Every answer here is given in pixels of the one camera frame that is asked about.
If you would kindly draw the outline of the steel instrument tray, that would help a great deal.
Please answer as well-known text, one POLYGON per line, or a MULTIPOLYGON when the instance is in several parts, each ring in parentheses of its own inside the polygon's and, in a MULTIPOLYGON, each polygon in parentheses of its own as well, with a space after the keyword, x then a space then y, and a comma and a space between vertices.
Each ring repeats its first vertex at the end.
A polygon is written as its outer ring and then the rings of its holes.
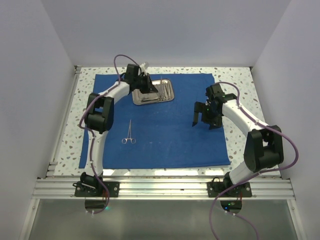
MULTIPOLYGON (((167 78, 162 79, 162 82, 170 81, 167 78)), ((158 89, 160 79, 152 80, 152 84, 158 89)), ((162 102, 170 102, 175 98, 174 89, 171 82, 171 98, 166 101, 159 101, 157 93, 142 94, 138 89, 134 90, 132 93, 132 101, 135 105, 147 105, 147 104, 156 104, 162 102)))

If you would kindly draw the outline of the blue surgical cloth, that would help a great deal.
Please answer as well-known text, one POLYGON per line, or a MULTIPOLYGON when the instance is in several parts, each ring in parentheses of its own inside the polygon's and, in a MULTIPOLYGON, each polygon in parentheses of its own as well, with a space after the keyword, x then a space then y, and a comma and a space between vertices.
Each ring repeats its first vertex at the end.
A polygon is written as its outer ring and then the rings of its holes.
POLYGON ((172 101, 135 105, 131 95, 115 104, 114 122, 106 136, 103 167, 106 169, 201 168, 229 165, 225 132, 209 130, 203 122, 192 126, 195 102, 206 100, 206 88, 215 79, 210 73, 153 74, 169 79, 172 101), (122 144, 131 120, 135 144, 122 144))

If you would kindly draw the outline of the steel surgical scissors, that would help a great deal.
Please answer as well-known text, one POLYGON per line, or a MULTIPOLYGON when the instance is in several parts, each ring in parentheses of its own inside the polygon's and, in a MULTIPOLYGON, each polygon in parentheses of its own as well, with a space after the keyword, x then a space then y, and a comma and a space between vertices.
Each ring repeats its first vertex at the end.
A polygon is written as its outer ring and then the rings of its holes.
POLYGON ((127 143, 131 143, 131 144, 136 143, 136 139, 132 137, 132 120, 129 121, 127 137, 123 138, 121 140, 121 143, 124 145, 127 143))

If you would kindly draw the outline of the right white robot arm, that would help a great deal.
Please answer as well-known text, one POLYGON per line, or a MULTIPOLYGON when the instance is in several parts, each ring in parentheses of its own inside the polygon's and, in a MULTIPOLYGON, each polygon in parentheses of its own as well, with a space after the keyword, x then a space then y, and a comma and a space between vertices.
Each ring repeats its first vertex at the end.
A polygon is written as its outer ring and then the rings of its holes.
POLYGON ((246 138, 243 161, 224 175, 222 181, 212 180, 209 189, 235 196, 245 188, 245 179, 261 170, 271 169, 284 161, 283 140, 277 125, 260 121, 240 103, 239 95, 223 92, 215 83, 206 88, 205 102, 195 102, 192 124, 199 121, 210 130, 221 128, 223 117, 232 121, 246 138))

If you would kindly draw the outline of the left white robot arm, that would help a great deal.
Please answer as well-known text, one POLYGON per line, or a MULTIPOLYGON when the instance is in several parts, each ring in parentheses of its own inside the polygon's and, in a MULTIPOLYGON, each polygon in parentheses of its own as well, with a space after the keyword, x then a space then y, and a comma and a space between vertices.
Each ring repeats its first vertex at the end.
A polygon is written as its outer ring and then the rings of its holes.
POLYGON ((84 173, 80 176, 80 189, 92 196, 99 196, 105 188, 102 180, 103 154, 107 134, 113 126, 115 105, 122 98, 139 90, 143 94, 157 93, 147 72, 149 64, 128 64, 126 71, 108 89, 91 93, 86 110, 80 120, 82 129, 88 132, 88 151, 84 173))

